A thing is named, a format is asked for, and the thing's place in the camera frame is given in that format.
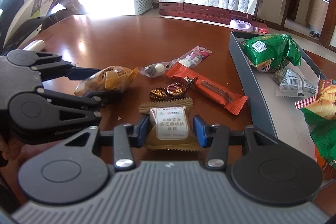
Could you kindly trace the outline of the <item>person's left hand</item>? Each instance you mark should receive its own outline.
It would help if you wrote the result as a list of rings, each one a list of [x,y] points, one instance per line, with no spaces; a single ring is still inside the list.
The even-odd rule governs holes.
[[[15,161],[17,159],[27,160],[31,157],[27,145],[16,137],[10,137],[9,140],[5,140],[1,136],[1,157],[5,161]]]

